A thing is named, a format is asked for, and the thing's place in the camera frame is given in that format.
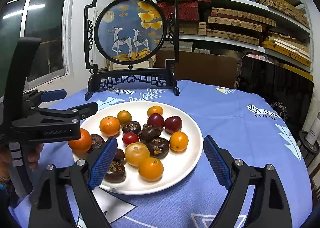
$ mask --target orange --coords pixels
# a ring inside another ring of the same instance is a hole
[[[163,165],[159,159],[148,157],[140,162],[138,172],[144,180],[157,181],[162,177]]]
[[[170,137],[170,148],[173,151],[176,151],[176,152],[184,151],[187,148],[188,143],[189,143],[188,136],[181,131],[177,131],[173,133]]]
[[[152,107],[150,107],[150,108],[148,109],[147,115],[150,116],[150,115],[153,114],[153,113],[158,113],[158,114],[162,115],[162,114],[163,114],[163,109],[162,109],[160,106],[158,106],[158,105],[152,106]]]
[[[89,132],[86,131],[85,129],[80,129],[80,132],[81,132],[80,139],[68,141],[69,147],[75,153],[87,152],[92,145],[92,140]]]
[[[132,120],[132,116],[128,111],[122,110],[118,113],[117,119],[120,121],[121,125],[124,125]]]
[[[107,116],[100,121],[100,131],[106,136],[115,136],[119,130],[120,122],[115,117]]]

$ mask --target white deer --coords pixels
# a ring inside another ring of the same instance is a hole
[[[123,28],[113,27],[113,29],[111,31],[109,31],[109,33],[115,31],[115,34],[113,36],[114,44],[112,46],[112,50],[117,52],[117,56],[118,56],[118,59],[119,59],[119,51],[122,51],[122,50],[119,50],[119,46],[127,44],[129,46],[129,53],[128,53],[127,58],[130,59],[132,57],[132,44],[131,44],[132,38],[125,36],[125,37],[122,37],[121,39],[119,39],[118,33],[121,30],[123,30]]]
[[[133,37],[133,44],[136,47],[136,58],[139,55],[139,51],[138,51],[138,46],[140,45],[144,45],[147,48],[147,54],[146,56],[149,54],[149,47],[148,47],[148,40],[142,38],[140,31],[133,29],[134,30],[134,37]]]

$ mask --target white bottle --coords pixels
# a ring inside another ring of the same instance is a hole
[[[320,134],[320,112],[318,112],[318,116],[316,117],[315,121],[313,122],[308,135],[306,136],[307,141],[314,145],[316,139]]]

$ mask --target blue tablecloth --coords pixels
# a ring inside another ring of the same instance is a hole
[[[82,90],[52,108],[67,109],[96,101],[102,109],[119,102],[140,100],[179,108],[197,122],[203,137],[211,135],[218,146],[227,149],[234,158],[257,167],[273,164],[287,195],[293,228],[300,227],[312,210],[310,180],[300,151],[283,120],[256,94],[191,81],[179,81],[178,87],[180,96],[175,96],[171,89],[158,89],[146,83],[124,83],[117,85],[117,89],[93,94],[89,101],[84,100],[86,90]],[[73,164],[66,142],[44,145],[34,181],[49,163],[56,167]],[[253,190],[250,186],[237,228],[244,224]],[[77,220],[79,211],[70,189],[68,194]],[[218,183],[203,152],[195,169],[173,187],[148,195],[115,195],[136,207],[114,221],[112,227],[208,227],[226,194],[227,190]],[[12,213],[23,228],[28,227],[29,197]]]

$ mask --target moon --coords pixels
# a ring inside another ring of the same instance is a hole
[[[106,23],[110,23],[113,21],[115,18],[115,13],[113,11],[108,11],[104,14],[102,17],[102,20],[105,21]]]

